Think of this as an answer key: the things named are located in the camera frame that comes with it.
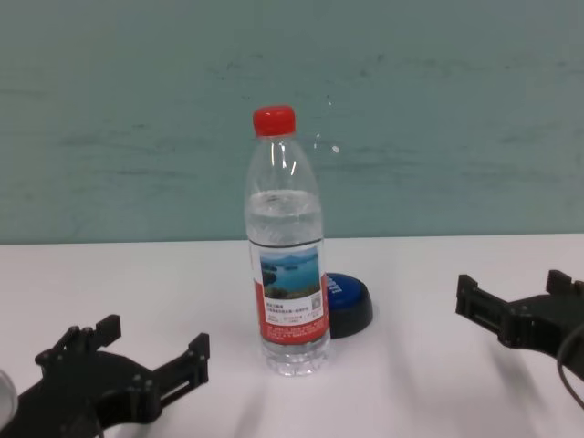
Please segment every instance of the red bottle cap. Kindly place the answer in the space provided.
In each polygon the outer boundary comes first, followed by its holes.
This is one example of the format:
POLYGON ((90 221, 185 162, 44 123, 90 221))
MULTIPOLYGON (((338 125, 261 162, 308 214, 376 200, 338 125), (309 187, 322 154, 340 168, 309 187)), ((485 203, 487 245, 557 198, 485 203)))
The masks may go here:
POLYGON ((255 135, 269 137, 296 131, 296 116, 292 107, 276 105, 258 108, 254 112, 255 135))

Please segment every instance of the lake photo on label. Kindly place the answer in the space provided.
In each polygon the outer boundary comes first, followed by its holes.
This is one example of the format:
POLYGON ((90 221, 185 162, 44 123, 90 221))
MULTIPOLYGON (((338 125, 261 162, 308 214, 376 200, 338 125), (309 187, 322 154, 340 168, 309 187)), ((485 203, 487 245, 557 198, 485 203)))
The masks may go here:
POLYGON ((309 297, 320 290, 315 246, 287 253, 261 251, 264 295, 274 299, 309 297))

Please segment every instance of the bottle cap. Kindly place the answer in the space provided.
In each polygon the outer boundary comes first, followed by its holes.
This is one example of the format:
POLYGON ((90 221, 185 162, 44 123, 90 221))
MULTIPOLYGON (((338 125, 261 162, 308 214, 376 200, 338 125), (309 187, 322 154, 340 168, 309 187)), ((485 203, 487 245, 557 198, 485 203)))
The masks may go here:
POLYGON ((367 287, 352 276, 327 273, 330 336, 345 338, 365 329, 373 319, 367 287))
POLYGON ((0 429, 15 416, 18 395, 8 375, 0 370, 0 429))
POLYGON ((291 134, 296 130, 294 110, 288 105, 258 108, 254 112, 254 128, 258 137, 291 134))

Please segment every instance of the blue bottle cap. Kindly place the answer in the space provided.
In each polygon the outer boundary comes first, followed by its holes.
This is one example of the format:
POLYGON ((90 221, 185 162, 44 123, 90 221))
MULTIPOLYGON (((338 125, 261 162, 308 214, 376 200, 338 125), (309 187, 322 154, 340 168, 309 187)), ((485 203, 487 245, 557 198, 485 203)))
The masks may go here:
POLYGON ((330 336, 345 338, 365 329, 373 319, 367 287, 352 276, 327 273, 330 336))

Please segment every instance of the clear plastic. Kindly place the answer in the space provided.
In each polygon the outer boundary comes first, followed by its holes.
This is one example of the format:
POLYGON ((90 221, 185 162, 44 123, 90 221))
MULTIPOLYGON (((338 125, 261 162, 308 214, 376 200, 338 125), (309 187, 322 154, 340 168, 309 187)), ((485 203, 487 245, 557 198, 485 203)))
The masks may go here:
POLYGON ((0 370, 0 430, 8 424, 16 413, 18 396, 8 375, 0 370))
MULTIPOLYGON (((245 199, 245 228, 251 242, 290 246, 322 239, 317 181, 293 136, 259 139, 247 174, 245 199)), ((262 339, 262 350, 272 370, 305 375, 320 368, 329 340, 328 330, 320 339, 300 345, 262 339)))

